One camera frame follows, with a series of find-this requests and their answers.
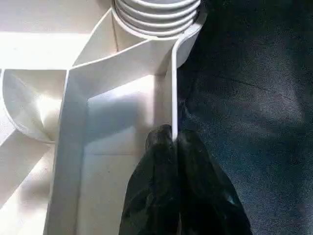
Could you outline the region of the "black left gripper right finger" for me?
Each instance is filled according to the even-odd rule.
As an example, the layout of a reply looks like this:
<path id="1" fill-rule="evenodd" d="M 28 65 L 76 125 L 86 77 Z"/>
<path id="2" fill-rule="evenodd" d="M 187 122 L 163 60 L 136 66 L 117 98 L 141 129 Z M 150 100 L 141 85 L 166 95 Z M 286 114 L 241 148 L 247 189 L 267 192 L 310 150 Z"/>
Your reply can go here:
<path id="1" fill-rule="evenodd" d="M 250 235 L 251 225 L 234 185 L 198 134 L 177 139 L 180 215 L 184 235 Z"/>

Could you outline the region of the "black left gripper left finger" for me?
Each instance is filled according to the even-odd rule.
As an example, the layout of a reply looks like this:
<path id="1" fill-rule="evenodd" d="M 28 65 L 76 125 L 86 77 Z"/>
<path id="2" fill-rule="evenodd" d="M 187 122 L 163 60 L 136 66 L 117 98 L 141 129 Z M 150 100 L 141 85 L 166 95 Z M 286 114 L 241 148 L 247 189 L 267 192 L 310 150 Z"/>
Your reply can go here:
<path id="1" fill-rule="evenodd" d="M 121 235 L 175 235 L 179 224 L 177 158 L 172 127 L 152 130 L 132 173 L 119 227 Z"/>

